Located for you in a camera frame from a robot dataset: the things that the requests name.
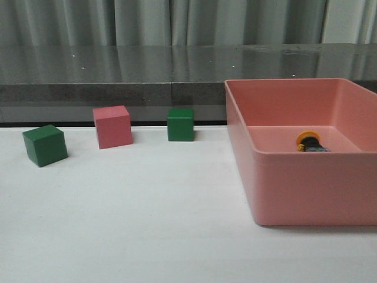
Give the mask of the yellow push button switch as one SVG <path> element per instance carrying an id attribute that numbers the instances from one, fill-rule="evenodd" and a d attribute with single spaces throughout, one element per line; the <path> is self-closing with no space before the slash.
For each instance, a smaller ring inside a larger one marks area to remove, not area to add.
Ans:
<path id="1" fill-rule="evenodd" d="M 299 152 L 329 152 L 320 143 L 320 135 L 313 130 L 301 132 L 296 138 L 297 151 Z"/>

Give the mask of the right green wooden cube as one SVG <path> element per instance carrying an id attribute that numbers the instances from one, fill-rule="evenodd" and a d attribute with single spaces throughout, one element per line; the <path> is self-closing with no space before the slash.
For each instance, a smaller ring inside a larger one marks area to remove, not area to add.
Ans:
<path id="1" fill-rule="evenodd" d="M 194 140 L 193 109 L 171 109 L 167 117 L 167 133 L 170 142 L 192 142 Z"/>

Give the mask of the green wooden cube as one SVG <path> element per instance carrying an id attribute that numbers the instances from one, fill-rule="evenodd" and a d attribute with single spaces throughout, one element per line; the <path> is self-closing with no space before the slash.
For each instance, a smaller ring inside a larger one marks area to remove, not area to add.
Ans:
<path id="1" fill-rule="evenodd" d="M 167 117 L 167 133 L 170 142 L 192 142 L 194 140 L 193 109 L 171 109 Z"/>
<path id="2" fill-rule="evenodd" d="M 68 157 L 64 132 L 49 124 L 22 133 L 27 155 L 38 167 Z"/>

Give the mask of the pink wooden cube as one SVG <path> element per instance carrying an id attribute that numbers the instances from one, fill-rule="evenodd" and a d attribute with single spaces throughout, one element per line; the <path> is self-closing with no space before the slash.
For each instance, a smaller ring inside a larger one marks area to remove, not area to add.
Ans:
<path id="1" fill-rule="evenodd" d="M 92 110 L 99 149 L 133 144 L 131 116 L 125 106 Z"/>

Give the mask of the pink plastic bin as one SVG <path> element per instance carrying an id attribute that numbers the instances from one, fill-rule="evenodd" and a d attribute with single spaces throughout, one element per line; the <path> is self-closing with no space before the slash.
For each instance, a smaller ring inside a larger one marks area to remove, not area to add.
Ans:
<path id="1" fill-rule="evenodd" d="M 227 80 L 227 128 L 259 225 L 376 225 L 376 94 L 342 78 Z M 299 152 L 320 135 L 329 152 Z"/>

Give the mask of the grey stone counter ledge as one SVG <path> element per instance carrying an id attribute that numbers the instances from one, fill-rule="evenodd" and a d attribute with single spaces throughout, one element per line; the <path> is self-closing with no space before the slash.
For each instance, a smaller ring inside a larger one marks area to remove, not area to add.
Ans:
<path id="1" fill-rule="evenodd" d="M 1 123 L 90 124 L 125 105 L 135 124 L 172 107 L 223 123 L 229 79 L 345 78 L 376 90 L 375 44 L 1 48 Z"/>

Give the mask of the left green wooden cube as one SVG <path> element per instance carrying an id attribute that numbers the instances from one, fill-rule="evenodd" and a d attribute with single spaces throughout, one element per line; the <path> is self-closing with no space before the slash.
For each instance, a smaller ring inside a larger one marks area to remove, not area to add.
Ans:
<path id="1" fill-rule="evenodd" d="M 38 167 L 68 157 L 64 132 L 49 124 L 22 133 L 27 155 Z"/>

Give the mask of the grey pleated curtain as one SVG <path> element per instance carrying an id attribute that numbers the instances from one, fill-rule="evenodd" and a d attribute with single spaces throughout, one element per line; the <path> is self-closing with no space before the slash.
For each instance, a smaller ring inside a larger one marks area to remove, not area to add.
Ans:
<path id="1" fill-rule="evenodd" d="M 376 42 L 375 1 L 2 1 L 1 45 Z"/>

